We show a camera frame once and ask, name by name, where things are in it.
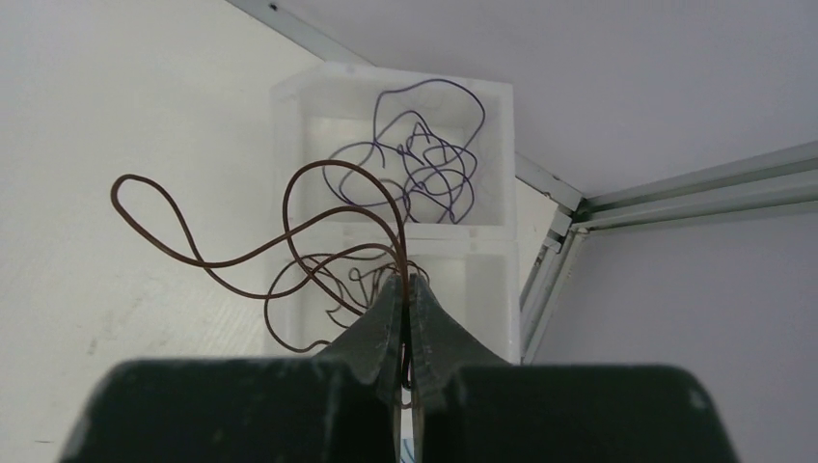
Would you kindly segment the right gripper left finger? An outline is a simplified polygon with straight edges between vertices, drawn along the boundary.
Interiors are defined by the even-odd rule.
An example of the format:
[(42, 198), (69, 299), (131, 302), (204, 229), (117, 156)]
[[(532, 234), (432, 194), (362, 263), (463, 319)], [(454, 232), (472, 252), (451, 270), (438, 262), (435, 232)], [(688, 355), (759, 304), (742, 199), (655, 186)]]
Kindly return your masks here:
[(403, 286), (312, 357), (134, 359), (96, 384), (63, 462), (396, 462)]

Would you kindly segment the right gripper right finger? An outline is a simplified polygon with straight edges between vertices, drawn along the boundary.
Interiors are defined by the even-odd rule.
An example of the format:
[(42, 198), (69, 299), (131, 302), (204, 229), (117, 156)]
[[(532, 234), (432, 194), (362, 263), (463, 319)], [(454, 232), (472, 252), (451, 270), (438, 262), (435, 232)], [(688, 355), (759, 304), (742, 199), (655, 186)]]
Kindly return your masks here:
[(702, 384), (667, 365), (513, 365), (413, 278), (407, 314), (419, 462), (734, 462)]

